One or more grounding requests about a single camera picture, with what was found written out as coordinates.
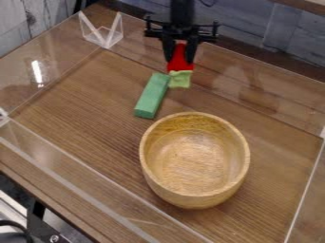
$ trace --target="bowl rim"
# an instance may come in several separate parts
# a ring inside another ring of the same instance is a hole
[[[200,193],[200,194],[179,193],[179,192],[175,192],[175,191],[169,190],[169,188],[167,188],[161,184],[161,182],[157,180],[156,176],[151,172],[151,170],[149,170],[149,168],[146,166],[146,163],[145,163],[145,158],[144,158],[144,143],[146,141],[146,137],[148,137],[149,133],[152,132],[152,130],[156,128],[156,126],[160,123],[165,122],[167,120],[173,119],[176,117],[187,116],[187,115],[197,115],[197,116],[208,117],[208,118],[212,118],[213,120],[216,120],[217,122],[223,123],[235,132],[235,134],[237,136],[237,139],[240,140],[241,147],[243,147],[243,156],[244,156],[244,158],[243,158],[243,166],[240,168],[237,176],[235,177],[235,180],[232,182],[229,182],[229,183],[225,183],[225,185],[221,188],[217,188],[215,190],[211,190],[211,191],[208,191],[205,193]],[[244,176],[247,174],[247,170],[248,170],[248,166],[249,166],[249,149],[248,149],[248,144],[247,144],[245,138],[243,137],[243,135],[240,134],[237,129],[225,120],[223,120],[221,118],[216,117],[215,115],[211,115],[211,114],[204,113],[204,112],[192,112],[192,111],[189,111],[189,112],[180,112],[180,113],[176,113],[176,114],[171,114],[171,115],[163,117],[161,119],[159,119],[157,121],[155,121],[151,124],[151,126],[146,128],[146,130],[145,130],[145,132],[144,132],[144,134],[141,136],[137,152],[138,152],[140,167],[144,170],[145,175],[153,180],[153,182],[160,187],[164,188],[165,191],[168,191],[172,194],[176,194],[179,196],[215,196],[217,194],[221,194],[223,192],[228,191],[231,188],[233,188],[236,185],[240,184],[240,182],[244,179]]]

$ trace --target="wooden bowl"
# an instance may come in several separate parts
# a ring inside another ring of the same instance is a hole
[[[146,129],[138,160],[159,197],[177,207],[203,209],[237,190],[249,151],[231,124],[216,116],[185,112],[167,116]]]

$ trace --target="red object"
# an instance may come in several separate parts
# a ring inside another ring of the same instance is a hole
[[[179,43],[175,46],[171,61],[167,64],[167,72],[192,70],[193,64],[188,64],[185,60],[185,44]]]

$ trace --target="green sponge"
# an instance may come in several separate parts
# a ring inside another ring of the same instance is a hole
[[[183,71],[169,71],[169,82],[168,82],[168,87],[183,87],[188,88],[189,87],[189,76],[191,76],[192,71],[191,70],[183,70]]]
[[[167,90],[169,77],[161,73],[153,73],[134,107],[134,116],[144,119],[153,119],[163,95]]]

